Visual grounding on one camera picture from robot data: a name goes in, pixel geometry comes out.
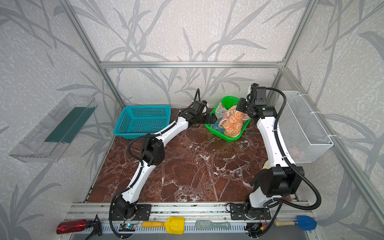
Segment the orange bunny towel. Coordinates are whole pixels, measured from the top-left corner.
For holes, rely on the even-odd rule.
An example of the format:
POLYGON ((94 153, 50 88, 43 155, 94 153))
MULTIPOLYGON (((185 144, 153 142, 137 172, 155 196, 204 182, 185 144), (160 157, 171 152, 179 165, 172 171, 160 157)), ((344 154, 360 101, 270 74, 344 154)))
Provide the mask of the orange bunny towel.
POLYGON ((219 127, 224 129, 224 135, 229 138, 236 138, 243 127, 243 113, 236 110, 236 106, 231 107, 224 114, 219 122, 219 127))

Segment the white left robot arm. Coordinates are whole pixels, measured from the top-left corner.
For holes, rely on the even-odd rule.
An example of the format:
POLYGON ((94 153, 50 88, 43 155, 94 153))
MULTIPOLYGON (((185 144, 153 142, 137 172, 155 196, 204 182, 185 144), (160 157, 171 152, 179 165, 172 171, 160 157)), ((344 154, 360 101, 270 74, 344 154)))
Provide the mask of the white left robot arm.
POLYGON ((140 193, 153 170, 165 159, 166 145, 178 134, 196 124, 214 123, 217 118, 207 113, 208 103, 201 100, 200 89, 196 90, 193 102, 180 110, 175 121, 155 134, 146 134, 131 141, 127 151, 139 161, 139 166, 128 186, 115 194, 109 209, 109 221, 114 218, 128 220, 137 212, 140 193))

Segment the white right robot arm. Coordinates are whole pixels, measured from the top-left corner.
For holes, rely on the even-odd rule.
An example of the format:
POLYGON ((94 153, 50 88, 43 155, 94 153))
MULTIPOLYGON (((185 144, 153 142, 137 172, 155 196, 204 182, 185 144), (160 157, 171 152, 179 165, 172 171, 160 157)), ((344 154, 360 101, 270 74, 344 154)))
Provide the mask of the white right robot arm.
POLYGON ((320 192, 305 177, 304 169, 295 164, 282 137, 279 121, 286 104, 287 97, 282 91, 253 83, 250 93, 246 98, 241 98, 236 107, 237 111, 247 114, 255 122, 268 156, 267 168, 257 173, 251 183, 254 191, 244 201, 240 219, 259 219, 261 214, 275 206, 287 205, 312 211, 322 203, 320 192), (283 98, 279 110, 268 105, 267 91, 276 92, 283 98), (301 206, 285 200, 286 196, 298 190, 301 183, 305 183, 315 194, 314 204, 301 206))

